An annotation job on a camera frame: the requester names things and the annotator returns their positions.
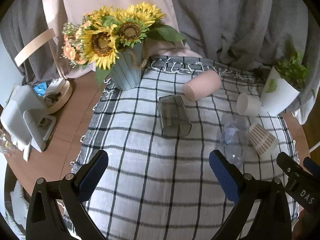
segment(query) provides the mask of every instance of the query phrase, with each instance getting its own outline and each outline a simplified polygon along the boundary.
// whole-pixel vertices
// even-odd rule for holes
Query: sunflower center
[[[112,47],[109,46],[110,34],[109,33],[98,33],[92,35],[92,47],[96,54],[100,57],[110,55]]]
[[[128,40],[135,40],[140,36],[141,30],[138,24],[132,22],[126,22],[122,24],[119,29],[120,37],[124,37]]]

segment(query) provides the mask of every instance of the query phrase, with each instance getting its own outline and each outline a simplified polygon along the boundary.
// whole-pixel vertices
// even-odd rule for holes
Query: black and white tablecloth
[[[222,85],[214,94],[195,103],[182,93],[182,85],[211,68]],[[217,147],[220,120],[236,113],[236,100],[245,92],[259,96],[262,84],[250,72],[242,72],[208,59],[157,56],[143,70],[141,84],[127,91],[111,82],[97,104],[73,172],[98,149],[109,155],[109,166],[85,208],[108,239],[211,239],[234,204],[226,199],[213,174],[209,153]],[[181,95],[192,122],[184,138],[163,139],[156,103],[159,97]],[[294,141],[284,119],[261,111],[249,122],[268,129],[279,145],[271,155],[258,157],[248,148],[241,172],[256,179],[287,177],[276,164],[277,154],[286,152],[298,161]],[[298,205],[288,196],[294,220]],[[256,202],[242,232],[250,228]],[[67,214],[64,220],[74,227]]]

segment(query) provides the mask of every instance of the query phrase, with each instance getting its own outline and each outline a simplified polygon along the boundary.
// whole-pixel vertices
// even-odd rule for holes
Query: potted plant
[[[271,115],[286,109],[306,87],[309,68],[302,65],[303,53],[291,43],[289,60],[273,66],[261,94],[263,108]]]
[[[141,68],[148,59],[144,38],[185,43],[177,30],[161,22],[164,16],[156,5],[145,2],[115,11],[103,6],[84,14],[81,25],[64,25],[62,56],[73,67],[95,64],[99,86],[109,76],[117,88],[132,89],[140,84]]]

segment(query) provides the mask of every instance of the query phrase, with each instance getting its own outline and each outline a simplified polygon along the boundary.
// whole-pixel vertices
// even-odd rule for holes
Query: pink cup
[[[195,102],[200,98],[214,93],[220,86],[221,79],[219,75],[209,69],[185,83],[182,90],[189,101]]]

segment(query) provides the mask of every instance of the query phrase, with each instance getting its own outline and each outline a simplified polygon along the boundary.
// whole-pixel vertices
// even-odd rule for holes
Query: metal bolt
[[[247,180],[252,179],[252,175],[249,174],[249,173],[245,173],[243,176],[244,176],[244,178],[247,179]]]
[[[43,179],[43,178],[37,179],[37,184],[41,184],[41,183],[43,183],[43,182],[44,182],[44,179]]]
[[[280,183],[281,183],[281,179],[275,178],[275,183],[276,183],[276,184],[280,184]]]
[[[74,175],[72,173],[68,173],[65,178],[66,178],[66,180],[71,180],[71,179],[73,179],[73,177],[74,177]]]

